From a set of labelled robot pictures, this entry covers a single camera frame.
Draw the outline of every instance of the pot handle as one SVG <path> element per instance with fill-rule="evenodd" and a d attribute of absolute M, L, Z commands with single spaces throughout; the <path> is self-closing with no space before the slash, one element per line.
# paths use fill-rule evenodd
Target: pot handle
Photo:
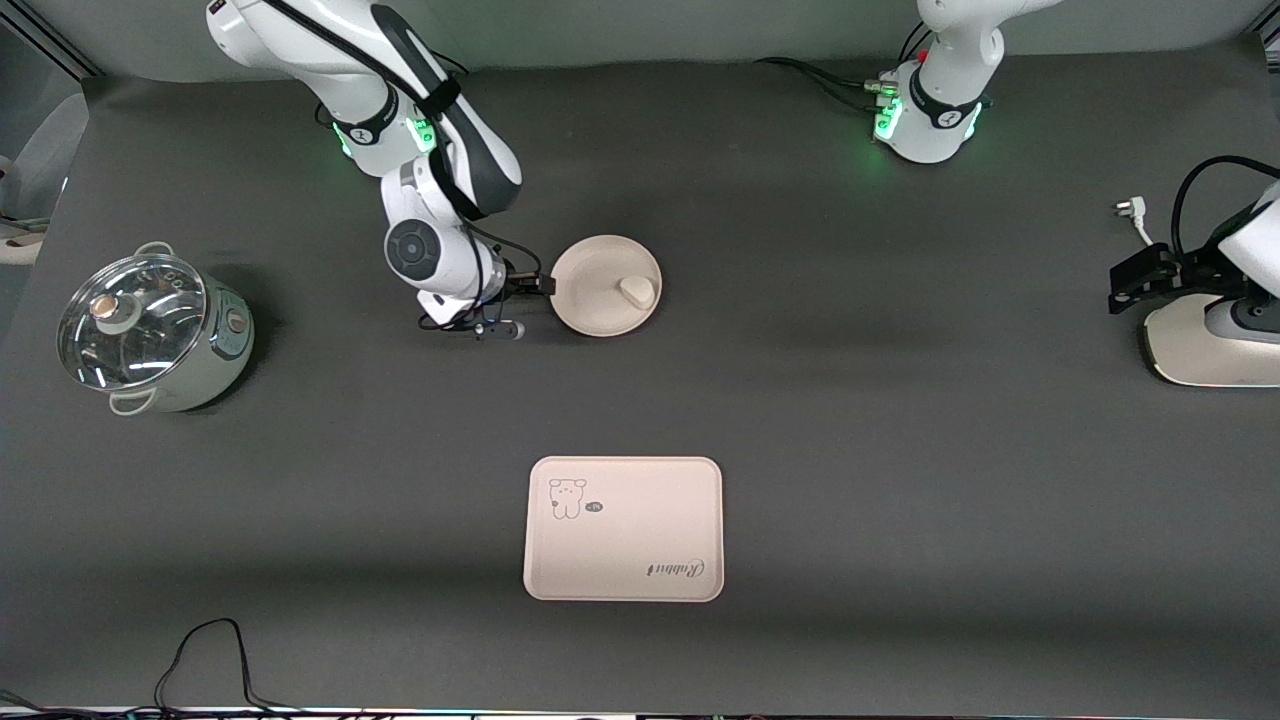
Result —
<path fill-rule="evenodd" d="M 143 255 L 143 254 L 147 254 L 147 252 L 156 252 L 156 250 L 152 250 L 152 247 L 164 247 L 164 250 L 161 251 L 164 255 L 173 255 L 173 246 L 169 245 L 168 242 L 163 242 L 163 241 L 159 241 L 159 240 L 154 241 L 154 242 L 148 242 L 148 243 L 138 247 L 137 250 L 133 251 L 133 254 L 134 255 Z"/>
<path fill-rule="evenodd" d="M 156 388 L 147 388 L 141 392 L 113 392 L 108 405 L 111 406 L 111 413 L 122 418 L 128 418 L 129 415 L 137 415 L 156 401 Z"/>

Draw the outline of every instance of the green led light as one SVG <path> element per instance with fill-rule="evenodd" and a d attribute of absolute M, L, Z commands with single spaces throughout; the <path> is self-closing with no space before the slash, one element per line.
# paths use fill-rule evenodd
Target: green led light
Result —
<path fill-rule="evenodd" d="M 978 129 L 978 115 L 982 114 L 982 102 L 978 102 L 978 108 L 973 111 L 973 119 L 969 120 L 969 129 L 965 131 L 964 138 L 969 140 L 973 137 L 975 129 Z"/>
<path fill-rule="evenodd" d="M 431 127 L 431 123 L 413 118 L 404 118 L 404 127 L 407 127 L 410 135 L 413 136 L 413 142 L 417 143 L 419 150 L 422 152 L 430 152 L 435 149 L 435 128 Z"/>
<path fill-rule="evenodd" d="M 902 100 L 895 97 L 892 102 L 883 110 L 881 110 L 882 117 L 879 122 L 876 123 L 876 135 L 881 140 L 890 140 L 893 137 L 893 131 L 897 129 L 897 120 L 902 118 Z"/>
<path fill-rule="evenodd" d="M 342 131 L 338 129 L 338 123 L 333 123 L 333 133 L 338 136 L 338 142 L 342 143 L 342 154 L 351 158 L 351 147 L 347 147 L 347 138 L 342 136 Z"/>

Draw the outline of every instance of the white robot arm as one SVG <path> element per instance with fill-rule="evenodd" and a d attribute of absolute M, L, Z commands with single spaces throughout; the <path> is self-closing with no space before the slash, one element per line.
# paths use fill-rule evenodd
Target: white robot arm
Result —
<path fill-rule="evenodd" d="M 982 113 L 982 94 L 1005 59 L 1000 26 L 1062 0 L 916 0 L 937 37 L 928 59 L 881 74 L 896 92 L 874 137 L 914 163 L 941 163 L 960 150 Z"/>
<path fill-rule="evenodd" d="M 467 220 L 511 206 L 520 164 L 396 10 L 372 0 L 212 0 L 206 22 L 237 63 L 306 83 L 344 151 L 381 178 L 387 261 L 434 327 L 456 329 L 504 292 L 506 263 Z"/>
<path fill-rule="evenodd" d="M 1187 191 L 1219 164 L 1280 181 L 1280 168 L 1248 158 L 1224 155 L 1197 165 L 1178 191 L 1171 242 L 1152 242 L 1111 269 L 1110 309 L 1119 314 L 1144 300 L 1172 300 L 1148 315 L 1144 334 L 1153 369 L 1175 383 L 1280 387 L 1280 182 L 1219 225 L 1202 247 L 1183 249 Z"/>

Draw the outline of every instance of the power cord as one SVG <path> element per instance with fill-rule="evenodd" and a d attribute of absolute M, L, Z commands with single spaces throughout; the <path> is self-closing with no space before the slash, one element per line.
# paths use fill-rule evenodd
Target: power cord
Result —
<path fill-rule="evenodd" d="M 316 109 L 311 111 L 311 119 L 323 128 L 333 128 L 334 118 L 324 102 L 316 101 Z"/>
<path fill-rule="evenodd" d="M 1270 176 L 1272 178 L 1280 179 L 1280 168 L 1268 165 L 1260 160 L 1252 158 L 1242 158 L 1240 155 L 1219 155 L 1216 158 L 1210 158 L 1199 165 L 1187 173 L 1187 178 L 1183 179 L 1183 184 L 1178 188 L 1178 196 L 1174 199 L 1174 218 L 1170 229 L 1170 240 L 1174 250 L 1174 256 L 1179 263 L 1183 263 L 1185 252 L 1183 251 L 1183 205 L 1187 202 L 1187 192 L 1196 183 L 1196 178 L 1201 176 L 1204 170 L 1212 168 L 1213 165 L 1240 165 L 1242 168 L 1248 168 L 1257 173 Z"/>
<path fill-rule="evenodd" d="M 915 33 L 920 32 L 922 29 L 924 29 L 924 20 L 920 20 L 919 24 L 911 28 L 911 32 L 906 36 L 906 40 L 902 41 L 902 49 L 897 51 L 899 63 L 905 63 L 906 59 L 910 58 L 913 53 L 915 53 L 915 50 L 920 46 L 920 44 L 924 42 L 929 37 L 929 35 L 933 33 L 932 29 L 925 31 L 924 35 L 922 35 L 920 38 L 915 41 L 915 45 L 911 45 L 911 38 L 915 37 Z"/>
<path fill-rule="evenodd" d="M 874 105 L 860 105 L 845 97 L 837 91 L 837 90 L 865 91 L 865 86 L 860 81 L 842 78 L 835 73 L 829 73 L 819 68 L 818 65 L 814 65 L 813 63 L 805 63 L 804 60 L 796 60 L 795 58 L 780 58 L 780 56 L 760 58 L 759 60 L 756 60 L 756 63 L 763 63 L 768 65 L 782 65 L 786 68 L 792 68 L 795 70 L 799 70 L 800 74 L 809 78 L 828 97 L 833 99 L 836 102 L 840 102 L 841 105 L 850 108 L 852 110 L 858 110 L 859 113 L 869 113 L 872 115 L 879 113 L 879 108 Z"/>
<path fill-rule="evenodd" d="M 527 255 L 529 258 L 531 258 L 534 260 L 534 272 L 538 273 L 538 274 L 541 274 L 541 272 L 543 272 L 543 259 L 539 258 L 538 254 L 534 252 L 532 250 L 525 247 L 524 245 L 520 245 L 518 242 L 512 242 L 509 240 L 498 237 L 498 236 L 493 234 L 492 232 L 489 232 L 489 231 L 486 231 L 484 228 L 476 227 L 471 220 L 463 219 L 462 222 L 463 222 L 463 224 L 467 225 L 468 229 L 471 229 L 471 232 L 474 232 L 476 234 L 480 234 L 480 236 L 484 236 L 485 238 L 492 240 L 493 242 L 497 242 L 498 245 L 506 245 L 507 247 L 511 247 L 512 250 L 518 250 L 520 252 L 524 252 L 525 255 Z"/>
<path fill-rule="evenodd" d="M 435 55 L 436 60 L 444 60 L 445 63 L 448 63 L 448 64 L 453 65 L 454 68 L 462 70 L 462 74 L 465 74 L 465 76 L 471 74 L 471 70 L 468 70 L 466 65 L 463 65 L 462 63 L 454 60 L 453 58 L 449 58 L 444 53 L 436 53 L 435 50 L 431 50 L 431 55 Z"/>
<path fill-rule="evenodd" d="M 1121 218 L 1130 218 L 1133 220 L 1133 228 L 1138 231 L 1142 236 L 1142 241 L 1149 245 L 1156 245 L 1152 242 L 1151 236 L 1147 234 L 1147 199 L 1138 195 L 1125 200 L 1124 202 L 1116 202 L 1116 214 Z"/>
<path fill-rule="evenodd" d="M 14 693 L 12 691 L 0 689 L 0 701 L 8 702 L 10 705 L 17 705 L 19 707 L 26 707 L 31 710 L 31 714 L 0 714 L 0 717 L 9 719 L 22 719 L 22 720 L 187 720 L 192 717 L 242 717 L 243 712 L 210 712 L 210 711 L 188 711 L 165 705 L 164 688 L 173 676 L 174 671 L 182 664 L 182 653 L 187 648 L 187 642 L 200 630 L 209 628 L 210 625 L 216 625 L 219 623 L 225 623 L 232 626 L 236 632 L 236 646 L 239 650 L 239 665 L 241 665 L 241 693 L 244 697 L 244 702 L 256 707 L 262 716 L 280 717 L 288 720 L 294 716 L 305 716 L 307 711 L 301 707 L 292 705 L 285 705 L 283 702 L 276 702 L 273 700 L 266 700 L 253 691 L 253 679 L 248 670 L 248 653 L 244 651 L 244 635 L 241 633 L 239 623 L 230 618 L 218 618 L 215 620 L 209 620 L 201 623 L 187 632 L 183 635 L 182 642 L 178 643 L 178 651 L 173 656 L 173 662 L 169 664 L 169 669 L 164 671 L 164 675 L 156 680 L 155 689 L 151 692 L 152 705 L 141 705 L 137 707 L 131 707 L 124 711 L 114 712 L 99 712 L 93 710 L 82 710 L 74 707 L 44 707 L 36 705 L 27 698 Z M 288 708 L 284 711 L 276 708 Z"/>
<path fill-rule="evenodd" d="M 164 675 L 160 675 L 160 679 L 156 680 L 156 687 L 151 692 L 151 701 L 155 703 L 155 707 L 160 708 L 169 707 L 164 702 L 164 687 L 165 684 L 169 683 L 169 678 L 178 669 L 178 665 L 182 664 L 182 653 L 184 650 L 187 650 L 187 642 L 191 641 L 191 638 L 195 637 L 195 634 L 198 633 L 200 630 L 204 630 L 205 628 L 210 625 L 216 625 L 219 623 L 227 623 L 228 625 L 232 626 L 232 630 L 236 632 L 236 647 L 239 650 L 239 660 L 241 660 L 241 694 L 244 696 L 244 702 L 252 705 L 253 707 L 264 712 L 274 712 L 270 707 L 273 705 L 279 707 L 291 707 L 293 710 L 302 710 L 301 707 L 293 707 L 292 705 L 284 705 L 283 702 L 266 700 L 262 696 L 253 692 L 253 678 L 250 675 L 248 671 L 248 653 L 244 652 L 244 635 L 241 633 L 239 623 L 237 623 L 230 618 L 218 618 L 215 620 L 207 620 L 205 623 L 196 625 L 191 630 L 187 630 L 187 634 L 183 635 L 182 642 L 178 643 L 178 651 L 173 653 L 173 662 L 169 664 L 169 669 L 164 671 Z"/>
<path fill-rule="evenodd" d="M 906 42 L 902 44 L 902 53 L 900 53 L 899 56 L 897 56 L 897 61 L 899 63 L 905 63 L 905 61 L 910 60 L 911 55 L 915 55 L 915 53 L 920 49 L 920 46 L 924 45 L 924 41 L 928 40 L 929 36 L 933 35 L 932 29 L 925 31 L 925 33 L 922 35 L 920 38 L 916 40 L 914 45 L 911 45 L 911 49 L 908 50 L 906 45 L 908 45 L 908 42 L 911 42 L 911 36 L 914 36 L 916 32 L 919 32 L 920 28 L 923 28 L 923 27 L 924 27 L 924 23 L 920 22 L 920 24 L 915 26 L 915 29 L 911 31 L 911 35 L 906 36 Z"/>

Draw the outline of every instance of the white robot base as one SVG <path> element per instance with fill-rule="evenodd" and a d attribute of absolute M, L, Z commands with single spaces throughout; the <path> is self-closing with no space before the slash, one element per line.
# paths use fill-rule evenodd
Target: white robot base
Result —
<path fill-rule="evenodd" d="M 934 127 L 933 119 L 915 104 L 909 91 L 911 76 L 919 67 L 919 61 L 909 60 L 897 69 L 881 73 L 882 82 L 895 82 L 900 90 L 876 118 L 872 137 L 913 163 L 933 165 L 950 160 L 973 137 L 978 115 L 982 114 L 982 102 L 969 115 L 954 113 L 954 118 L 948 114 L 940 118 L 943 123 L 954 120 L 952 127 Z"/>
<path fill-rule="evenodd" d="M 1280 345 L 1228 340 L 1204 327 L 1216 295 L 1188 295 L 1147 316 L 1148 361 L 1166 380 L 1190 387 L 1280 387 Z"/>

